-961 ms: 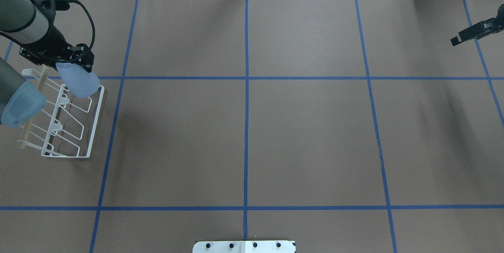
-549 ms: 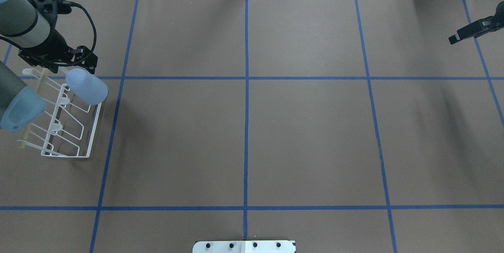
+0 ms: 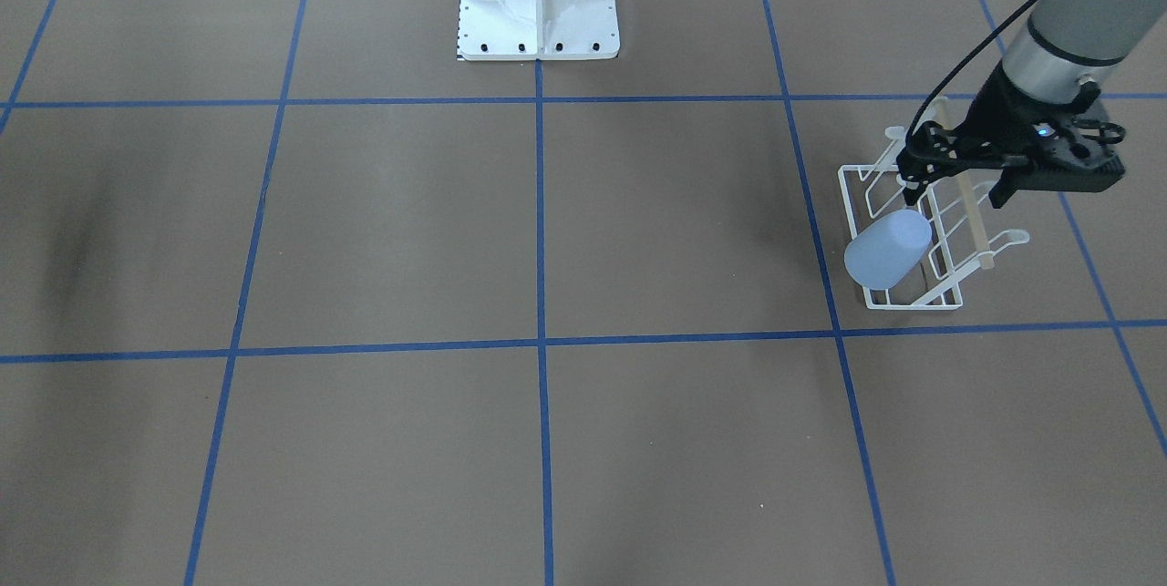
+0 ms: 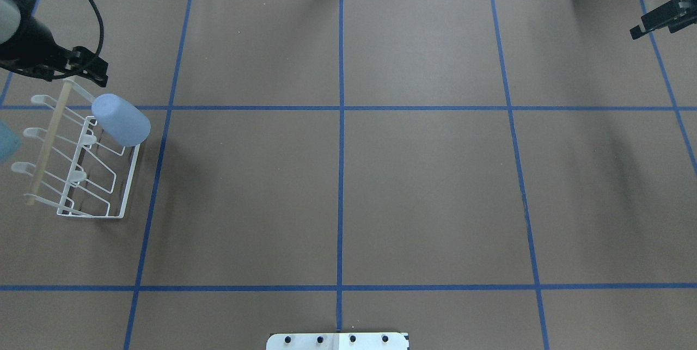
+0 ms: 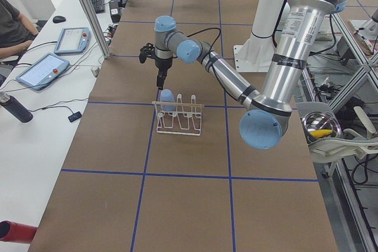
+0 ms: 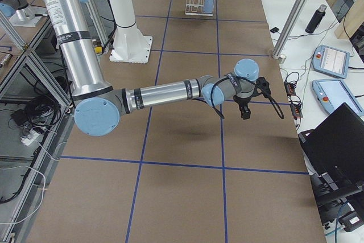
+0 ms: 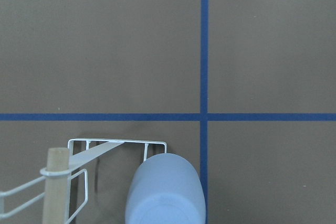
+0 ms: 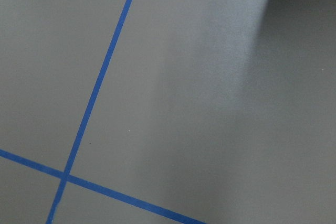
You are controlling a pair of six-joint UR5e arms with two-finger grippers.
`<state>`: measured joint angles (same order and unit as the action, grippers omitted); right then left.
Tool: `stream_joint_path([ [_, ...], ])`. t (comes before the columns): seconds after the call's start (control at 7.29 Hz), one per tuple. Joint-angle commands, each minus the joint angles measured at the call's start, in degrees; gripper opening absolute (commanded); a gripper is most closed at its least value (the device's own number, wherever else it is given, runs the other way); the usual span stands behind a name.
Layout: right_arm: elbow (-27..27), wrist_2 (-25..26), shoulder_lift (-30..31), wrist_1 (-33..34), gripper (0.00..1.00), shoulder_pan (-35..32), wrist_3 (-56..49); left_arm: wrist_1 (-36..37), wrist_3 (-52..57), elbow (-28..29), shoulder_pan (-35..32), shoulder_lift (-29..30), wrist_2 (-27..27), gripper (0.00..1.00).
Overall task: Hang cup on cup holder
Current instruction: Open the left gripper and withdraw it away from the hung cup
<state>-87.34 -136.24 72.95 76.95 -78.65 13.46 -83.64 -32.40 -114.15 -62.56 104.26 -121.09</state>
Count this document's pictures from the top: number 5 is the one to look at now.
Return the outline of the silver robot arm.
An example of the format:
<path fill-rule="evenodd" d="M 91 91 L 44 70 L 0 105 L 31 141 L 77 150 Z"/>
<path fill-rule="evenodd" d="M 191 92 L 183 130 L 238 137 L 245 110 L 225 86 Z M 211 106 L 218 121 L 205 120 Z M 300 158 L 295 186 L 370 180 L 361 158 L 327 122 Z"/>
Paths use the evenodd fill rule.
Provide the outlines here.
<path fill-rule="evenodd" d="M 174 18 L 158 17 L 152 47 L 152 58 L 159 69 L 157 87 L 163 88 L 174 57 L 186 63 L 198 61 L 246 108 L 239 125 L 243 140 L 256 149 L 276 146 L 288 128 L 294 88 L 322 21 L 342 11 L 345 0 L 288 0 L 288 4 L 289 14 L 261 90 L 245 80 L 210 44 L 191 40 L 179 31 Z"/>

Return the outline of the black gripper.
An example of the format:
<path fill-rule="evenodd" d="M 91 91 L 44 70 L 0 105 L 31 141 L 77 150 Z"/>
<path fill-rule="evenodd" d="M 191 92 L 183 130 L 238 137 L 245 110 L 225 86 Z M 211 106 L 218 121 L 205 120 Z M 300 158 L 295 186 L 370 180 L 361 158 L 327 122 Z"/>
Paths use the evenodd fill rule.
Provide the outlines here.
<path fill-rule="evenodd" d="M 172 67 L 172 57 L 155 58 L 155 66 L 158 68 L 157 88 L 162 89 L 168 75 L 168 70 Z"/>

